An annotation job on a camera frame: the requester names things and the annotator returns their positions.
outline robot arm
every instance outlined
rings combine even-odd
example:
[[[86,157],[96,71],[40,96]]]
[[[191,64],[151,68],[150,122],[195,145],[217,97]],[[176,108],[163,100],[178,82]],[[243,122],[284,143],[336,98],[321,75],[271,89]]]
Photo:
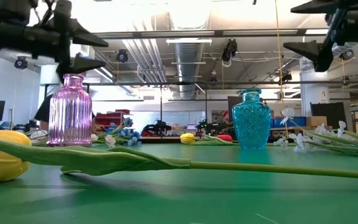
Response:
[[[316,72],[329,69],[334,56],[332,46],[343,46],[345,42],[358,42],[358,0],[312,0],[291,9],[302,14],[326,13],[329,25],[323,43],[289,42],[284,47],[313,62]]]
[[[108,43],[83,28],[76,19],[71,19],[72,3],[59,0],[52,10],[54,0],[46,0],[48,10],[38,24],[30,27],[31,9],[37,0],[0,0],[0,50],[11,49],[32,54],[32,58],[46,56],[59,63],[57,74],[82,73],[105,66],[104,62],[82,58],[71,58],[70,44],[107,47]]]

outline ceiling duct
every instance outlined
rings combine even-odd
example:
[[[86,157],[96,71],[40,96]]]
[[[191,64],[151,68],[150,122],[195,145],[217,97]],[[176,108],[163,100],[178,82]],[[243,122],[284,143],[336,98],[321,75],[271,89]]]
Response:
[[[208,1],[196,1],[200,6],[195,6],[195,2],[188,4],[180,2],[181,6],[172,6],[169,10],[171,18],[172,30],[205,30],[207,28],[210,10]],[[204,44],[202,43],[177,43],[174,44],[174,53],[176,56],[177,72],[179,81],[195,82],[198,75],[200,65],[195,64],[200,62]],[[181,85],[180,97],[183,99],[195,98],[195,85]]]

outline green table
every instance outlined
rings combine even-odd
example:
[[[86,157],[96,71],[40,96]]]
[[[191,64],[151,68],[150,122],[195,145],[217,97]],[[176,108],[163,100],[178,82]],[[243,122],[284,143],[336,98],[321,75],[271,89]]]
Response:
[[[194,161],[358,170],[358,158],[241,151],[237,146],[143,144],[139,150]],[[358,223],[358,179],[225,170],[61,175],[33,165],[0,183],[3,223]]]

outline red toolbox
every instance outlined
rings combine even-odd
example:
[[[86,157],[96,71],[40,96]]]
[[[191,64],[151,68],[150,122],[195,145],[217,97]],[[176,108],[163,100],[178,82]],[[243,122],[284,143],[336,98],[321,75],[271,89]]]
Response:
[[[95,117],[95,122],[98,125],[104,125],[105,127],[110,127],[111,123],[115,123],[119,126],[123,122],[123,115],[129,114],[130,110],[115,110],[115,112],[101,114],[98,113]]]

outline red object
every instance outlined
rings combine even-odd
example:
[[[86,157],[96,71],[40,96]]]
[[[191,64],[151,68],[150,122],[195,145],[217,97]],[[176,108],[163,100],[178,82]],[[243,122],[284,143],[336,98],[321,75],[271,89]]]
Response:
[[[230,141],[230,142],[233,141],[233,138],[231,138],[231,136],[229,136],[228,134],[221,134],[218,135],[217,137],[224,141]]]
[[[104,125],[106,127],[110,127],[111,123],[116,124],[117,126],[121,125],[121,122],[124,120],[123,115],[129,114],[130,110],[115,110],[115,112],[107,113],[107,114],[101,114],[98,113],[96,115],[96,124]]]

